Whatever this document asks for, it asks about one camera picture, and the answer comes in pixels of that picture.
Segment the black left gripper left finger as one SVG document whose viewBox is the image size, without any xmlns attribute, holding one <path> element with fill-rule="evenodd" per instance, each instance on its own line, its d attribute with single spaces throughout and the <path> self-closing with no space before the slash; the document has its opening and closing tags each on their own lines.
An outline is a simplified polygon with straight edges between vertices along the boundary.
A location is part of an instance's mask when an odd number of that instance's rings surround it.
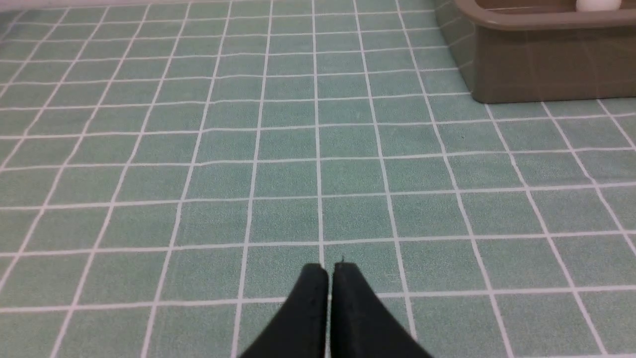
<svg viewBox="0 0 636 358">
<path fill-rule="evenodd" d="M 325 354 L 329 278 L 306 264 L 293 290 L 242 358 L 322 358 Z"/>
</svg>

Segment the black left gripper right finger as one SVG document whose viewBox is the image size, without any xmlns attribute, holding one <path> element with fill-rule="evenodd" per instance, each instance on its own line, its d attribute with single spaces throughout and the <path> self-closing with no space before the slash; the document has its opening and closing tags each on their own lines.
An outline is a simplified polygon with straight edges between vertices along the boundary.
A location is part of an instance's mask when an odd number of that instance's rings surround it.
<svg viewBox="0 0 636 358">
<path fill-rule="evenodd" d="M 332 274 L 332 358 L 429 358 L 390 314 L 354 263 L 338 262 Z"/>
</svg>

